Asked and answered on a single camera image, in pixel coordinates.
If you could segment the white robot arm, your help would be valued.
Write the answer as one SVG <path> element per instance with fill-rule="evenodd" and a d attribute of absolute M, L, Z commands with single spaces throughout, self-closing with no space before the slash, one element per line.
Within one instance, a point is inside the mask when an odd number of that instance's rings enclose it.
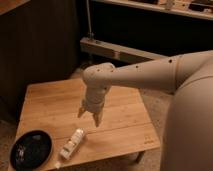
<path fill-rule="evenodd" d="M 85 94 L 79 113 L 103 118 L 113 86 L 168 97 L 159 171 L 213 171 L 213 49 L 117 67 L 104 62 L 82 72 Z"/>

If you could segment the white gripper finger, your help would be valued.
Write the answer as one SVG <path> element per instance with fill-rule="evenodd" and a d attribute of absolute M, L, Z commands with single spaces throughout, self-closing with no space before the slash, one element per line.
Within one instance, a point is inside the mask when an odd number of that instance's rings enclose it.
<path fill-rule="evenodd" d="M 98 127 L 102 121 L 102 113 L 94 114 L 93 119 L 95 122 L 95 126 Z"/>
<path fill-rule="evenodd" d="M 78 111 L 78 118 L 82 117 L 82 115 L 86 112 L 84 107 L 80 107 Z"/>

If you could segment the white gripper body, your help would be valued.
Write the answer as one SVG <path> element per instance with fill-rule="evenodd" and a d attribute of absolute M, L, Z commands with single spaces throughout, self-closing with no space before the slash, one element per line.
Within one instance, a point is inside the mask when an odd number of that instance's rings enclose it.
<path fill-rule="evenodd" d="M 93 114 L 99 114 L 104 107 L 105 96 L 108 91 L 108 88 L 87 87 L 83 98 L 84 109 Z"/>

